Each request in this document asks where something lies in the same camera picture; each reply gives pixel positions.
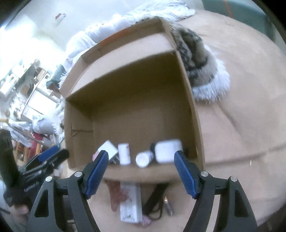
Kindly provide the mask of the white USB charger plug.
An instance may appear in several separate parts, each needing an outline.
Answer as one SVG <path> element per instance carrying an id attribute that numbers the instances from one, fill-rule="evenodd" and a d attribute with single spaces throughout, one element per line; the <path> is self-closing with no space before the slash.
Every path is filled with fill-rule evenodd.
<path id="1" fill-rule="evenodd" d="M 117 164 L 119 162 L 118 149 L 109 140 L 102 144 L 97 149 L 95 154 L 93 154 L 93 161 L 96 159 L 97 155 L 100 153 L 101 150 L 105 150 L 108 153 L 109 163 Z"/>

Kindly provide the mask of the dark red blister pack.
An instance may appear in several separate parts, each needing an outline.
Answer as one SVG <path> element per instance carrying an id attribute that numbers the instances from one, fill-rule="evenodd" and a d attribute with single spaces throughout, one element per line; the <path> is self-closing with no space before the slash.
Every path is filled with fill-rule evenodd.
<path id="1" fill-rule="evenodd" d="M 121 203 L 127 200 L 126 192 L 121 189 L 119 181 L 105 180 L 110 192 L 110 206 L 113 212 L 116 212 Z"/>

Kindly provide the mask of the white bottle red label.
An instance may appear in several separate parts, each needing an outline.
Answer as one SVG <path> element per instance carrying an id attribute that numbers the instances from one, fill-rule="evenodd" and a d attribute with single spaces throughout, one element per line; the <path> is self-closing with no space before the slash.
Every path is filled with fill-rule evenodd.
<path id="1" fill-rule="evenodd" d="M 128 143 L 120 143 L 118 145 L 118 154 L 119 154 L 120 165 L 131 164 L 130 149 Z"/>

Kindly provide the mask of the small silver metal cylinder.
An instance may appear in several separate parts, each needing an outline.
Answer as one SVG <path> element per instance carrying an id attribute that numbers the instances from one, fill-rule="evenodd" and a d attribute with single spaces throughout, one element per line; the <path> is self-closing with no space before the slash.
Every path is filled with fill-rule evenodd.
<path id="1" fill-rule="evenodd" d="M 174 214 L 174 212 L 173 212 L 172 206 L 170 204 L 170 201 L 166 196 L 163 197 L 163 203 L 164 203 L 164 207 L 166 209 L 167 214 L 169 216 L 172 216 Z"/>

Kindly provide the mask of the white pill bottle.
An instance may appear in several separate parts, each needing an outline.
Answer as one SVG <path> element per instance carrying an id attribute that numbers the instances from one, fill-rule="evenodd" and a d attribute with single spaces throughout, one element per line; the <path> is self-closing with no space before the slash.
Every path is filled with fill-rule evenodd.
<path id="1" fill-rule="evenodd" d="M 153 161 L 153 159 L 153 152 L 151 150 L 146 150 L 137 154 L 135 162 L 138 167 L 145 168 Z"/>

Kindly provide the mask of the white remote control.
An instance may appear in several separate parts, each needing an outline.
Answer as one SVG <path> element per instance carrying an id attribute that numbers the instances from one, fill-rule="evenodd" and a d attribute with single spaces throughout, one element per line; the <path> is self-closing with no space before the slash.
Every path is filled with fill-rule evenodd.
<path id="1" fill-rule="evenodd" d="M 179 139 L 160 141 L 155 145 L 156 161 L 159 164 L 173 163 L 175 152 L 182 150 L 183 145 Z"/>

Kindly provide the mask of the grey stuffed bag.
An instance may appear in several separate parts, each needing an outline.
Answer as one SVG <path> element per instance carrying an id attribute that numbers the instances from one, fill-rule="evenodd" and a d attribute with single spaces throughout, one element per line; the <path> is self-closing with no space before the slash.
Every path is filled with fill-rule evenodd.
<path id="1" fill-rule="evenodd" d="M 45 117 L 33 117 L 32 128 L 38 134 L 52 135 L 54 133 L 53 122 Z"/>

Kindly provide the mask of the wooden chair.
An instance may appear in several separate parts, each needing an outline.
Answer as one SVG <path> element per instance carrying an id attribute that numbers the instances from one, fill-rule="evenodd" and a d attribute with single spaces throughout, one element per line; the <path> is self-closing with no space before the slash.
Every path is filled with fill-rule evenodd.
<path id="1" fill-rule="evenodd" d="M 42 145 L 40 143 L 35 143 L 32 147 L 26 147 L 22 143 L 13 140 L 12 144 L 14 146 L 13 156 L 18 166 L 25 165 L 34 156 L 39 155 L 42 150 Z"/>

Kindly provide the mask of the open cardboard box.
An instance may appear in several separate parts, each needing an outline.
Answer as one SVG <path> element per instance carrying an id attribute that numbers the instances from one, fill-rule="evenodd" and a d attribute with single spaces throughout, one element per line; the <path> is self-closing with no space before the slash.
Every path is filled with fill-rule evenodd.
<path id="1" fill-rule="evenodd" d="M 135 158 L 169 139 L 181 140 L 188 159 L 204 167 L 196 104 L 167 21 L 146 20 L 90 48 L 60 92 L 70 169 L 83 169 L 106 141 L 128 143 Z"/>

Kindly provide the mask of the furry black white blanket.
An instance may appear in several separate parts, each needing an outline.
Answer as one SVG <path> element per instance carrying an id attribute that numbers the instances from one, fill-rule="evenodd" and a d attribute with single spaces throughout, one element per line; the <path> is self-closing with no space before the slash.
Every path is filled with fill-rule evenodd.
<path id="1" fill-rule="evenodd" d="M 214 102 L 230 89 L 230 75 L 203 39 L 181 24 L 171 24 L 176 43 L 196 100 Z"/>

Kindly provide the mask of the white crumpled duvet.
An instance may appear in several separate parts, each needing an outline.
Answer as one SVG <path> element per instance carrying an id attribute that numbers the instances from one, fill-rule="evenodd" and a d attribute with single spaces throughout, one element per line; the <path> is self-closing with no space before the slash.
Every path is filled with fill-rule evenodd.
<path id="1" fill-rule="evenodd" d="M 125 15 L 114 14 L 111 19 L 95 22 L 76 33 L 67 43 L 65 60 L 72 63 L 81 52 L 144 19 L 161 17 L 167 21 L 178 22 L 195 13 L 196 10 L 189 8 L 184 1 L 149 1 Z"/>

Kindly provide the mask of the teal cushion orange stripe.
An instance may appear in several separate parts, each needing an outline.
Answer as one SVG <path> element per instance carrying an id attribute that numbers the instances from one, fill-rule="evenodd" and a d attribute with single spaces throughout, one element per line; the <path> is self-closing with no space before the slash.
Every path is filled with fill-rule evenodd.
<path id="1" fill-rule="evenodd" d="M 275 41 L 274 26 L 269 17 L 252 1 L 204 0 L 204 9 L 231 17 L 253 27 Z"/>

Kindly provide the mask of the red white wall fixture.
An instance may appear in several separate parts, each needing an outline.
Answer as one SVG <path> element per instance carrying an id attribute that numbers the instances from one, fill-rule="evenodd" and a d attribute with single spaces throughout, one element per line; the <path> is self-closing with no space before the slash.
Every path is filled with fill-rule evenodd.
<path id="1" fill-rule="evenodd" d="M 58 13 L 57 16 L 55 16 L 55 22 L 60 23 L 64 18 L 66 17 L 65 13 Z"/>

